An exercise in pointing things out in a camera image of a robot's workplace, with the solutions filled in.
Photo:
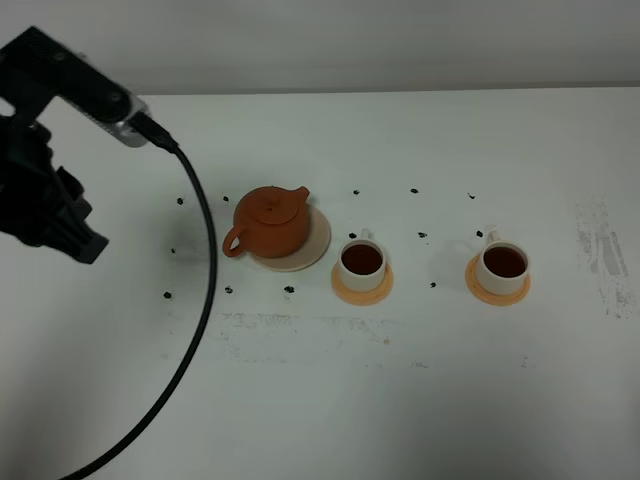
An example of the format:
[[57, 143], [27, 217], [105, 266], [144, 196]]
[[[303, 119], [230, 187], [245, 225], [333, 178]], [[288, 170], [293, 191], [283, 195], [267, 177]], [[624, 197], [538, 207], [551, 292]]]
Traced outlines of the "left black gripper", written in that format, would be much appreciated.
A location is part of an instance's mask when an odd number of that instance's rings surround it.
[[31, 247], [47, 246], [93, 264], [109, 240], [86, 223], [85, 189], [52, 165], [51, 133], [39, 123], [1, 117], [1, 231]]

